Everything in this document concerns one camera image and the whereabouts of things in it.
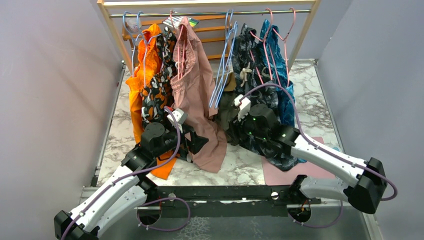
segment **white wall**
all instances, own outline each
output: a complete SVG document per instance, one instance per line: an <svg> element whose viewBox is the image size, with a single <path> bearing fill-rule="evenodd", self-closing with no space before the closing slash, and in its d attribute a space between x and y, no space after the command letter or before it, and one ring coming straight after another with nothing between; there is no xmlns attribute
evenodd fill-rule
<svg viewBox="0 0 424 240"><path fill-rule="evenodd" d="M115 2L123 2L125 0L116 0ZM315 18L310 26L308 34L303 42L303 45L300 49L300 52L297 56L298 59L318 59L321 57L321 54L329 42L331 36L337 28L340 20L351 4L352 0L322 0L318 12L315 15ZM296 10L301 9L309 9L310 5L263 5L263 6L236 6L234 7L234 11L264 11L265 8L270 8L273 11L276 10L288 10L290 7L294 7ZM174 8L173 9L179 13L202 13L202 12L226 12L228 10L227 7L193 7L193 8ZM112 14L122 14L123 11L128 11L130 13L136 14L139 11L143 11L144 13L169 13L170 9L166 8L150 8L150 9L142 9L142 8L122 8L122 9L113 9L110 11ZM295 41L300 34L303 24L305 22L307 13L299 13L296 16L296 24L292 30L291 36L288 38L287 42L287 54L290 54L292 48L295 45ZM270 19L269 14L267 15L235 15L233 16L233 22L237 21L239 24L239 29L242 27L243 23L248 24L250 27L255 28L258 33L261 30L262 23L264 19ZM157 18L145 18L147 20L157 19ZM275 14L273 23L277 25L280 29L280 32L285 34L289 29L293 21L292 14ZM116 27L119 29L119 32L122 30L122 19L115 18L114 19ZM219 32L209 32L209 33L199 33L200 38L216 38L217 36L221 37L224 33ZM130 49L129 43L125 43L128 47L128 51ZM207 43L210 45L210 48L222 49L223 44L217 43Z"/></svg>
<svg viewBox="0 0 424 240"><path fill-rule="evenodd" d="M89 1L3 0L0 16L0 239L52 240L93 176L121 60Z"/></svg>
<svg viewBox="0 0 424 240"><path fill-rule="evenodd" d="M385 240L424 236L423 12L422 0L354 0L318 62L344 149L380 159L399 188L377 211Z"/></svg>

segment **wooden frame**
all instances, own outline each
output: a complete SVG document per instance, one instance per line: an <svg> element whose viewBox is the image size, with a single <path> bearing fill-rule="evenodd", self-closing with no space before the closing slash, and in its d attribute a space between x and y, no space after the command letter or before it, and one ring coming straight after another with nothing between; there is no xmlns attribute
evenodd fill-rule
<svg viewBox="0 0 424 240"><path fill-rule="evenodd" d="M119 48L119 51L123 57L124 62L130 66L131 57L127 52L122 34L115 27L114 22L111 19L109 14L109 9L117 8L193 8L193 7L235 7L235 6L267 6L267 5L310 5L310 12L306 17L306 20L303 24L302 30L297 37L294 48L288 59L288 69L290 70L295 62L296 56L301 49L301 46L305 40L306 34L308 33L309 27L311 26L312 20L317 13L318 7L320 6L321 0L190 0L190 1L181 1L181 0L166 0L166 1L121 1L121 2L105 2L104 0L97 0L97 5L100 8L101 14L103 15L104 20L106 21L107 27L111 32L113 39L116 42L116 45Z"/></svg>

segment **screw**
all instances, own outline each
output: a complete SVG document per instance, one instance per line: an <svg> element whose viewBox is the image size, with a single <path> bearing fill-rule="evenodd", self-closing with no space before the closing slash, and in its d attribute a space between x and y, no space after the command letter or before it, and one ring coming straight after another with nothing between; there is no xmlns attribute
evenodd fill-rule
<svg viewBox="0 0 424 240"><path fill-rule="evenodd" d="M176 196L175 196L175 194L173 193L173 192L171 192L169 195L168 195L168 198L175 198Z"/></svg>
<svg viewBox="0 0 424 240"><path fill-rule="evenodd" d="M277 199L278 199L278 197L279 197L279 195L278 195L278 193L277 193L277 192L273 191L273 192L271 193L271 198L272 198L272 199L277 200Z"/></svg>

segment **wooden clothes rack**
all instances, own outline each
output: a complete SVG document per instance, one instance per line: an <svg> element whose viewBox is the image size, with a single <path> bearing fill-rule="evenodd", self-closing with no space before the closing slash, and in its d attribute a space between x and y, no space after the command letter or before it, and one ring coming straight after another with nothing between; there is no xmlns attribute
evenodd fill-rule
<svg viewBox="0 0 424 240"><path fill-rule="evenodd" d="M138 8L138 9L151 9L151 8L162 8L172 10L174 8L194 8L194 7L237 7L237 6L270 6L270 5L310 5L308 10L296 10L296 13L307 13L306 20L303 24L302 30L297 37L294 48L291 51L290 57L288 58L288 69L290 70L295 62L296 56L301 49L302 43L304 42L305 36L308 33L309 27L311 26L312 20L317 13L318 7L320 6L321 0L166 0L166 1L108 1L97 0L97 5L100 8L101 14L107 23L107 27L111 32L116 45L123 57L124 62L127 66L131 66L131 57L128 53L122 34L116 28L113 18L122 18L122 14L110 14L110 9L125 9L125 8ZM291 14L291 10L277 10L272 11L272 14ZM192 12L192 13L173 13L173 16L213 16L213 15L225 15L226 12ZM258 14L269 14L268 11L236 11L233 15L258 15ZM127 14L126 17L136 17L137 14ZM143 13L140 17L168 17L169 13Z"/></svg>

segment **white marble table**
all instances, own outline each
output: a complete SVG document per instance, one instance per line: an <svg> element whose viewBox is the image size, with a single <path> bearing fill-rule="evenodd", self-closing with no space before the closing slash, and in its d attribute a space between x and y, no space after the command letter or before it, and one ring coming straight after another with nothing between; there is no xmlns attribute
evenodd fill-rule
<svg viewBox="0 0 424 240"><path fill-rule="evenodd" d="M135 145L130 117L129 88L124 74L116 103L97 185L101 186L120 165ZM294 96L303 130L311 137L322 137L329 147L338 147L333 123L312 61L296 61L290 71ZM177 160L167 180L149 173L148 177L159 186L205 185L264 185L261 156L239 146L228 145L225 159L218 173L210 173L185 160Z"/></svg>

